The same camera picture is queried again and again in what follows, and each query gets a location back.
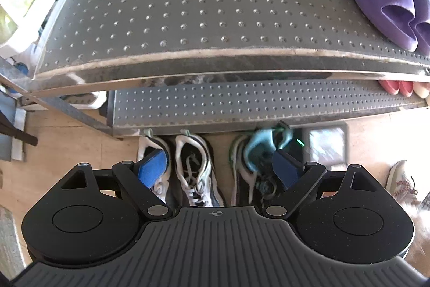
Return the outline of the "black teal sneaker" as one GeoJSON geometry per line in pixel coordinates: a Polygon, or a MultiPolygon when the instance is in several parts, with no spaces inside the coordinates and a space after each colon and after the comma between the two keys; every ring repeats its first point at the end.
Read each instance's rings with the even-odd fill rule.
{"type": "Polygon", "coordinates": [[[257,173],[251,171],[245,164],[244,148],[250,137],[238,136],[230,145],[229,158],[233,176],[231,206],[247,206],[254,204],[254,190],[257,173]]]}
{"type": "Polygon", "coordinates": [[[261,201],[276,195],[278,182],[273,171],[273,155],[285,148],[293,138],[289,128],[277,127],[257,130],[243,149],[244,166],[250,171],[251,190],[256,190],[261,201]]]}

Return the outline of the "white navy chunky sneaker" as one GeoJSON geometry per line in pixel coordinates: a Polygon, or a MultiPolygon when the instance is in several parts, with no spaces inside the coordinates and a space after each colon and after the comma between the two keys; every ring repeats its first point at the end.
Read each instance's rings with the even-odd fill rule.
{"type": "Polygon", "coordinates": [[[172,172],[171,153],[168,144],[150,130],[138,140],[136,167],[138,180],[167,203],[172,172]]]}

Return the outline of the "white black sneaker upturned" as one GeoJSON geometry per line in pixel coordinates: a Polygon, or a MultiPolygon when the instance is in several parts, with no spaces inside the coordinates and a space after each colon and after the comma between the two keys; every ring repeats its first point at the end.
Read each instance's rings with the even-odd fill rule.
{"type": "Polygon", "coordinates": [[[188,130],[175,138],[176,177],[181,187],[183,207],[224,207],[216,180],[209,143],[188,130]]]}

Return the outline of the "worn white sneaker right foot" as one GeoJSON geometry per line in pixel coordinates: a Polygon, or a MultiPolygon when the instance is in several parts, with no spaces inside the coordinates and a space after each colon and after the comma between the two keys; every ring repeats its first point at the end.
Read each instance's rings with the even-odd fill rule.
{"type": "Polygon", "coordinates": [[[390,169],[385,188],[399,204],[417,205],[420,203],[413,170],[407,160],[398,161],[390,169]]]}

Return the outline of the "pink slide sandal right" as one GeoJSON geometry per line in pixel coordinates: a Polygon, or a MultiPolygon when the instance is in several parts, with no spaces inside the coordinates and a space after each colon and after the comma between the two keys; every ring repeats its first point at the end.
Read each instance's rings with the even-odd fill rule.
{"type": "Polygon", "coordinates": [[[399,82],[399,92],[405,97],[411,97],[413,95],[414,83],[408,81],[399,82]]]}

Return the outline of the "pink fluffy claw slipper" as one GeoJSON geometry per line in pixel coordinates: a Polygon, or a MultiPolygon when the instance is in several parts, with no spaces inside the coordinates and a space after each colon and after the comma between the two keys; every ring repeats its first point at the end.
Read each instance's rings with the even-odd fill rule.
{"type": "Polygon", "coordinates": [[[419,96],[419,98],[427,99],[430,95],[430,83],[429,82],[414,82],[413,91],[419,96]]]}

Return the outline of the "black umbrella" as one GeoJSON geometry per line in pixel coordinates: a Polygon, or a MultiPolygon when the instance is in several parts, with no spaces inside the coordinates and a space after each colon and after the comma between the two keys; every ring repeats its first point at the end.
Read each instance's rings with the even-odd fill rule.
{"type": "Polygon", "coordinates": [[[38,138],[24,131],[25,122],[26,111],[14,98],[1,93],[1,134],[36,146],[38,138]]]}

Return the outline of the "metal perforated shoe rack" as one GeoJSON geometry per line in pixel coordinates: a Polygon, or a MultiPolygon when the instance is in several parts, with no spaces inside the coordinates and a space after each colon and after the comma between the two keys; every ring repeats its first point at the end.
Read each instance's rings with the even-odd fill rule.
{"type": "Polygon", "coordinates": [[[60,0],[25,101],[114,138],[221,133],[412,111],[379,80],[429,81],[354,0],[60,0]]]}

